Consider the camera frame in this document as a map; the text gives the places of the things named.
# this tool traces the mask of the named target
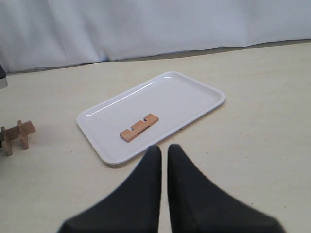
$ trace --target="white curtain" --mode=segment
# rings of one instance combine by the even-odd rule
[[[0,0],[8,72],[308,38],[310,0]]]

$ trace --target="tray rim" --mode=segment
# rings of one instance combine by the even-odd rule
[[[88,133],[86,133],[85,130],[83,130],[83,127],[81,127],[81,118],[82,118],[82,116],[85,115],[86,112],[88,112],[89,110],[94,109],[94,108],[96,108],[96,107],[98,107],[98,106],[100,106],[100,105],[104,105],[105,103],[108,103],[108,102],[110,102],[110,101],[112,101],[112,100],[119,100],[121,96],[126,95],[126,94],[128,94],[128,93],[132,93],[134,90],[139,89],[141,86],[145,86],[145,85],[147,85],[147,84],[152,83],[154,80],[159,79],[160,76],[165,76],[165,75],[167,75],[167,74],[172,74],[172,73],[177,74],[177,75],[180,75],[180,76],[182,76],[183,78],[188,79],[188,80],[191,81],[191,82],[194,82],[194,83],[196,83],[196,84],[198,84],[198,85],[201,85],[201,86],[204,86],[204,87],[206,87],[206,88],[208,88],[208,89],[213,90],[214,92],[216,92],[216,93],[218,93],[218,94],[220,95],[220,99],[219,99],[215,104],[211,105],[209,108],[205,109],[204,111],[201,111],[201,112],[198,113],[198,114],[195,114],[192,118],[188,118],[185,122],[179,124],[177,127],[173,128],[172,130],[167,131],[166,134],[160,135],[158,138],[156,138],[155,140],[153,140],[153,141],[151,141],[150,143],[148,143],[147,146],[144,146],[144,145],[143,145],[139,150],[137,150],[137,151],[134,152],[133,154],[130,154],[128,157],[126,157],[126,158],[123,159],[123,160],[120,160],[120,161],[111,161],[111,160],[108,159],[105,155],[103,155],[103,153],[100,153],[100,152],[97,150],[97,148],[94,146],[94,145],[96,145],[97,143],[94,143],[94,141],[93,141],[92,138],[88,135]],[[182,73],[180,73],[180,72],[177,72],[177,71],[168,71],[168,72],[164,72],[164,73],[162,73],[162,74],[159,74],[159,75],[157,75],[157,76],[155,76],[155,77],[153,77],[153,78],[147,80],[146,82],[141,83],[141,84],[139,84],[139,85],[137,85],[137,86],[135,86],[135,87],[133,87],[133,88],[131,88],[131,89],[128,89],[128,90],[126,90],[126,91],[124,91],[124,92],[122,92],[122,93],[120,93],[120,94],[118,94],[118,95],[116,95],[116,96],[114,96],[114,97],[108,99],[108,100],[105,100],[104,102],[101,102],[101,103],[99,103],[99,104],[97,104],[97,105],[95,105],[95,106],[93,106],[93,107],[90,107],[90,108],[84,110],[83,112],[81,112],[81,113],[78,115],[78,117],[76,118],[76,122],[77,122],[77,124],[78,124],[80,130],[81,130],[82,133],[84,134],[84,136],[87,138],[87,140],[90,142],[91,146],[95,149],[95,151],[96,151],[97,154],[99,155],[99,157],[100,157],[105,163],[107,163],[107,164],[109,164],[109,165],[117,165],[117,164],[122,164],[122,163],[124,163],[124,162],[130,160],[131,158],[133,158],[133,157],[135,157],[136,155],[138,155],[138,154],[142,153],[143,151],[145,151],[149,146],[155,145],[156,143],[158,143],[158,142],[162,141],[163,139],[167,138],[168,136],[170,136],[170,135],[173,134],[174,132],[176,132],[176,131],[178,131],[178,130],[184,128],[185,126],[187,126],[187,125],[189,125],[190,123],[194,122],[195,120],[199,119],[199,118],[202,117],[203,115],[209,113],[211,110],[213,110],[213,109],[217,108],[218,106],[222,105],[222,104],[224,103],[224,101],[225,101],[225,94],[224,94],[222,91],[220,91],[220,90],[218,90],[218,89],[216,89],[216,88],[214,88],[214,87],[212,87],[212,86],[209,86],[209,85],[207,85],[207,84],[205,84],[205,83],[202,83],[202,82],[200,82],[200,81],[197,81],[197,80],[195,80],[194,78],[191,78],[191,77],[189,77],[189,76],[187,76],[187,75],[184,75],[184,74],[182,74]]]

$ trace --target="table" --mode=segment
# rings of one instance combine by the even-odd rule
[[[30,148],[0,154],[0,231],[54,233],[111,193],[141,155],[120,167],[97,156],[76,124],[83,110],[160,73],[179,71],[226,94],[222,107],[159,146],[160,233],[169,233],[167,148],[181,144],[220,188],[288,232],[310,230],[311,43],[213,49],[13,74],[0,90],[0,124],[31,120]]]

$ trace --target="white tray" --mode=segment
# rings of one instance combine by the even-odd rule
[[[103,161],[123,163],[208,113],[223,92],[178,72],[167,72],[82,112],[77,123]],[[120,133],[152,113],[159,121],[131,142]]]

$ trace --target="wooden puzzle piece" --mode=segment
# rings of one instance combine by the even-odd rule
[[[159,121],[159,118],[157,116],[153,114],[148,114],[144,117],[144,121],[140,120],[136,124],[132,125],[132,130],[126,129],[122,133],[120,133],[120,137],[126,142],[130,142],[134,138],[136,138],[141,132],[155,124],[157,121]]]
[[[3,147],[4,152],[10,156],[13,154],[11,141],[18,138],[23,148],[28,149],[28,135],[33,132],[35,132],[35,127],[31,121],[23,123],[19,120],[17,126],[9,129],[1,127],[0,147]]]

